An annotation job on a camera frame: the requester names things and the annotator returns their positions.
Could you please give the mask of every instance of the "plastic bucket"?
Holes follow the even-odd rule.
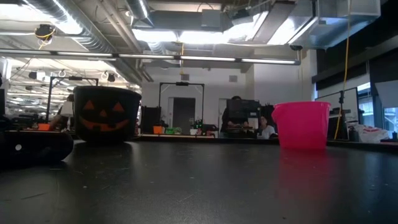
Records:
[[[278,125],[280,146],[284,149],[325,149],[330,103],[295,102],[275,105],[272,118]]]
[[[78,86],[75,94],[75,130],[88,142],[117,143],[135,133],[141,95],[105,86]]]

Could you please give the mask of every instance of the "black table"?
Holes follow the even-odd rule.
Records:
[[[0,223],[393,223],[398,157],[135,142],[0,173]]]

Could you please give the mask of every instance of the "black pumpkin bucket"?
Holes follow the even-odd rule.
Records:
[[[73,92],[79,138],[112,144],[134,135],[140,94],[105,86],[78,86]]]

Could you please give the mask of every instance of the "computer monitor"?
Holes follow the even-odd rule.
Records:
[[[227,100],[226,107],[230,118],[258,118],[261,105],[256,100]]]
[[[6,114],[6,91],[0,89],[0,115]]]

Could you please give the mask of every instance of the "orange jack-o'-lantern face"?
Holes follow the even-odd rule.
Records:
[[[106,108],[96,108],[93,102],[89,100],[83,107],[79,119],[89,130],[109,132],[125,127],[130,122],[129,119],[123,119],[125,117],[124,108],[119,102],[112,106],[110,110],[107,110]]]

